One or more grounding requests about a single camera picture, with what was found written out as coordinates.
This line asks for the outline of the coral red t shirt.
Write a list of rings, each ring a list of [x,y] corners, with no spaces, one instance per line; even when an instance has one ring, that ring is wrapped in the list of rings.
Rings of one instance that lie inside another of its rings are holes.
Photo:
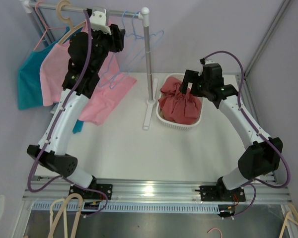
[[[181,81],[174,76],[167,78],[160,89],[162,97],[158,100],[160,109],[163,112],[184,112],[185,114],[201,112],[202,102],[199,98],[190,93],[187,89],[186,94],[179,91]]]

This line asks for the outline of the beige wooden hanger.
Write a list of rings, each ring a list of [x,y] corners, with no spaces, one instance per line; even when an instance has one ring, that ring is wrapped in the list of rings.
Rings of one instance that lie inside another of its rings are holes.
[[[80,24],[74,26],[73,21],[71,20],[70,17],[63,17],[61,10],[63,7],[65,6],[71,6],[71,3],[69,0],[61,0],[58,2],[57,6],[56,6],[56,13],[57,13],[57,17],[58,19],[63,22],[66,23],[69,27],[69,31],[58,41],[59,45],[62,45],[63,43],[66,42],[66,40],[75,32],[77,32],[79,29],[83,28],[86,23],[85,21],[81,22]]]

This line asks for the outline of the beige t shirt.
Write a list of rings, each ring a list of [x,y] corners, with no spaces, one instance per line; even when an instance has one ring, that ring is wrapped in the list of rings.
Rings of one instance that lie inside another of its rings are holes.
[[[200,116],[199,112],[193,112],[185,114],[184,112],[161,112],[162,117],[170,122],[175,122],[179,124],[194,124]]]

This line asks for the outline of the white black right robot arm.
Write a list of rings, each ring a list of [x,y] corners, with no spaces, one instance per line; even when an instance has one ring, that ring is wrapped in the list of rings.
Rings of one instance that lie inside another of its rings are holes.
[[[231,84],[225,84],[223,70],[218,63],[203,65],[201,72],[186,70],[180,92],[207,98],[223,113],[238,133],[245,151],[237,167],[220,177],[215,192],[210,193],[201,186],[201,200],[230,201],[240,195],[241,186],[259,176],[275,171],[279,167],[283,143],[260,129],[259,124],[238,98],[238,91]]]

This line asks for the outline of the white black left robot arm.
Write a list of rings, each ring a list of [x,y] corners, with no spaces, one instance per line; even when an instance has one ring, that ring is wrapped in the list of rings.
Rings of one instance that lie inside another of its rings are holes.
[[[105,59],[110,52],[118,53],[124,48],[125,30],[116,24],[107,28],[106,33],[88,26],[87,32],[71,37],[70,58],[56,112],[39,143],[27,148],[27,154],[34,160],[28,181],[41,165],[79,187],[86,199],[97,193],[97,186],[92,183],[94,176],[78,166],[78,159],[67,154],[67,147],[76,121],[100,80],[99,72]]]

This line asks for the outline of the teal t shirt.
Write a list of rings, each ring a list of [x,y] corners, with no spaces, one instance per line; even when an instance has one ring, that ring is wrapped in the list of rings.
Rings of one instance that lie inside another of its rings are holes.
[[[18,70],[18,109],[50,106],[58,103],[68,72],[69,39],[57,41],[38,51],[36,48]]]

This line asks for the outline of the beige hanger bottom right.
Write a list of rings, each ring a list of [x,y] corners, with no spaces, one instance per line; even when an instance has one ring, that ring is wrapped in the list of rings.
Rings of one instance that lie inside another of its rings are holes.
[[[281,227],[279,238],[298,238],[298,211],[292,203],[282,205],[284,221]]]

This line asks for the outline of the white perforated plastic basket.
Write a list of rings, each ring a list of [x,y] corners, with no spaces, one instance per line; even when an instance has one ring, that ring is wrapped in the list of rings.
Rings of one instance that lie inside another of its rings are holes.
[[[193,96],[190,86],[186,93],[180,92],[183,78],[183,73],[171,73],[165,78],[159,90],[156,114],[164,125],[186,130],[201,121],[203,99]]]

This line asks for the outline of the metal clothes rack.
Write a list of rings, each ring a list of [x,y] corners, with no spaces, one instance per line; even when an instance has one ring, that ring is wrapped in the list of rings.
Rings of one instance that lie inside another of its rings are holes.
[[[49,3],[39,3],[31,0],[22,0],[21,4],[25,9],[26,13],[32,13],[35,8],[44,8],[44,9],[52,9],[56,10],[57,4],[49,4]],[[107,10],[107,20],[110,16],[115,17],[128,17],[132,18],[135,12],[129,11],[116,11],[116,10]],[[72,11],[72,12],[83,12],[84,8],[77,6],[65,6],[61,11]],[[147,7],[143,7],[140,11],[140,15],[136,16],[137,19],[142,21],[144,36],[145,36],[145,56],[146,56],[146,64],[147,64],[147,80],[148,80],[148,94],[149,98],[147,99],[147,110],[144,119],[143,129],[149,130],[151,115],[153,112],[153,108],[156,105],[155,94],[157,90],[158,79],[152,77],[152,69],[151,69],[151,51],[150,51],[150,34],[149,34],[149,9]]]

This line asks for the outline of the beige hangers bottom left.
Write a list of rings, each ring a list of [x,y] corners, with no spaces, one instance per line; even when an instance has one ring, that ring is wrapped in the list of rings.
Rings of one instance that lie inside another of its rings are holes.
[[[58,213],[55,216],[55,219],[50,224],[50,230],[49,230],[49,234],[48,234],[47,238],[53,238],[54,237],[56,227],[57,227],[57,225],[59,223],[59,220],[60,220],[62,215],[63,215],[63,223],[64,223],[64,237],[65,238],[68,237],[67,205],[74,198],[76,198],[78,200],[78,205],[77,205],[77,211],[76,211],[76,214],[75,214],[74,223],[73,223],[73,226],[72,226],[72,231],[71,231],[70,238],[75,238],[76,237],[78,223],[79,223],[79,220],[80,220],[81,210],[82,210],[82,206],[83,206],[83,198],[78,193],[72,193],[63,201],[60,209],[58,210]]]

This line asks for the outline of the aluminium frame post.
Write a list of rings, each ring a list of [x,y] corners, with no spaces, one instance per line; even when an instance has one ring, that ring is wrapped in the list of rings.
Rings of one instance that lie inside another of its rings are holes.
[[[283,0],[281,2],[277,12],[275,13],[272,21],[270,22],[267,30],[264,33],[264,36],[262,37],[259,45],[257,46],[254,54],[251,57],[249,64],[245,69],[244,78],[247,78],[251,74],[253,67],[256,65],[261,55],[264,53],[275,31],[277,30],[278,26],[282,22],[288,8],[291,6],[292,3],[293,3],[293,0]]]

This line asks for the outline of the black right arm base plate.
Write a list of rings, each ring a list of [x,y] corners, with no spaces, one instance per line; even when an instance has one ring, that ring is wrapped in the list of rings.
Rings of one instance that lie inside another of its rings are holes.
[[[241,188],[227,190],[225,187],[217,185],[202,185],[195,191],[199,192],[201,201],[233,202],[234,198],[237,198],[239,202],[246,201],[244,190]]]

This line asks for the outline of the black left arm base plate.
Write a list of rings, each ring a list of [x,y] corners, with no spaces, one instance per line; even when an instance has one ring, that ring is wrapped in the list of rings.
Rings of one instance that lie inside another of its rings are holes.
[[[108,184],[108,183],[103,184],[103,183],[92,182],[91,185],[88,187],[88,189],[98,190],[98,191],[104,193],[107,196],[107,198],[109,200],[111,200],[112,189],[113,189],[112,184]],[[91,199],[104,200],[105,199],[104,195],[102,195],[98,192],[87,191],[87,190],[78,188],[77,186],[72,186],[69,189],[69,195],[71,195],[73,193],[77,193],[77,194],[81,195],[83,199],[89,199],[89,200],[91,200]]]

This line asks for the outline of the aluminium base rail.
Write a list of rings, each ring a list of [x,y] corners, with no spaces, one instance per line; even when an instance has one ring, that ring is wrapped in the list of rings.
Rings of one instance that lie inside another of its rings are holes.
[[[205,203],[207,193],[200,186],[214,182],[200,181],[152,181],[98,178],[98,184],[111,184],[111,202],[135,203]],[[255,204],[287,204],[292,201],[287,188],[273,189],[260,183],[256,188]],[[40,192],[24,191],[24,200],[54,199],[68,195],[71,185],[62,179],[53,181]]]

